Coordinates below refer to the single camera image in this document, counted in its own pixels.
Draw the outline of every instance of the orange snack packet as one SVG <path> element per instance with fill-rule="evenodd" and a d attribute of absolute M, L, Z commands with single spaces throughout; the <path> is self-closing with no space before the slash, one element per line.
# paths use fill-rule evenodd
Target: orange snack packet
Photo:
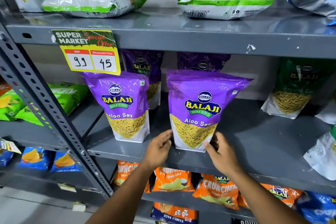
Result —
<path fill-rule="evenodd" d="M 157 221 L 165 220 L 167 223 L 197 223 L 198 212 L 185 207 L 173 206 L 164 203 L 154 202 L 150 214 Z"/>
<path fill-rule="evenodd" d="M 11 90 L 11 86 L 7 83 L 0 83 L 0 96 L 5 94 L 7 91 Z"/>
<path fill-rule="evenodd" d="M 154 173 L 156 180 L 153 191 L 195 191 L 189 171 L 158 167 Z"/>
<path fill-rule="evenodd" d="M 303 190 L 299 189 L 291 189 L 263 183 L 261 183 L 261 185 L 289 207 L 292 207 L 295 201 L 303 194 Z M 249 206 L 242 194 L 239 194 L 238 205 L 249 209 Z"/>
<path fill-rule="evenodd" d="M 239 210 L 237 186 L 226 176 L 202 174 L 203 180 L 198 184 L 193 197 L 204 199 L 211 203 Z"/>
<path fill-rule="evenodd" d="M 113 178 L 113 181 L 112 181 L 113 184 L 116 186 L 120 186 L 121 184 L 123 184 L 126 178 L 136 169 L 138 165 L 139 164 L 135 162 L 132 163 L 132 162 L 118 160 L 118 171 Z M 144 192 L 145 193 L 151 192 L 149 181 L 147 181 Z"/>

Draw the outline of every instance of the shelf hole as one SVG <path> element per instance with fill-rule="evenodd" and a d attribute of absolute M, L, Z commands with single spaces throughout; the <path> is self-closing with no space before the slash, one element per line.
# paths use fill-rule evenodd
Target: shelf hole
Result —
<path fill-rule="evenodd" d="M 10 49 L 11 51 L 13 50 L 12 46 L 9 43 L 6 43 L 6 46 L 8 49 Z"/>
<path fill-rule="evenodd" d="M 22 33 L 22 36 L 26 39 L 31 39 L 32 35 L 30 35 L 29 33 Z"/>

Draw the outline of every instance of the yellow price sign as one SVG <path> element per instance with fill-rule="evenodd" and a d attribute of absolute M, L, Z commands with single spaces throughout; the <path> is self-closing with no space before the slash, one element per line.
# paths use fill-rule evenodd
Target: yellow price sign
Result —
<path fill-rule="evenodd" d="M 120 75 L 119 54 L 111 30 L 53 30 L 73 71 Z"/>

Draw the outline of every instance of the discounted price label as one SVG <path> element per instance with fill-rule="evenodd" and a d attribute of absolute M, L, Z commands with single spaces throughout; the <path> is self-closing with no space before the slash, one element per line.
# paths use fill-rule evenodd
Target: discounted price label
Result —
<path fill-rule="evenodd" d="M 119 54 L 111 30 L 53 30 L 73 71 L 120 75 Z"/>

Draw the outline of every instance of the barcode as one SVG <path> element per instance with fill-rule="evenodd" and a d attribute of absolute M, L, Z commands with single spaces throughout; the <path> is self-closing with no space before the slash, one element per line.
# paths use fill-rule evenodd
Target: barcode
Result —
<path fill-rule="evenodd" d="M 207 16 L 206 11 L 183 11 L 185 15 L 187 15 L 188 17 L 192 17 L 192 18 L 205 18 Z"/>

